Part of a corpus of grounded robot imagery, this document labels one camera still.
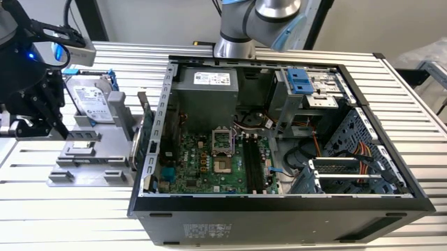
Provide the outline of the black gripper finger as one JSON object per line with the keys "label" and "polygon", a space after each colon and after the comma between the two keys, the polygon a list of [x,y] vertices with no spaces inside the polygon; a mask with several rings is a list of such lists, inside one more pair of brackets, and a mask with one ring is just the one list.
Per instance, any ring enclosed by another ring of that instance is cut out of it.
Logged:
{"label": "black gripper finger", "polygon": [[62,123],[59,109],[65,105],[63,80],[61,72],[46,72],[39,84],[34,106],[47,125],[55,130],[62,139],[66,139],[67,129]]}
{"label": "black gripper finger", "polygon": [[53,112],[14,111],[1,109],[1,138],[47,136],[55,122]]}

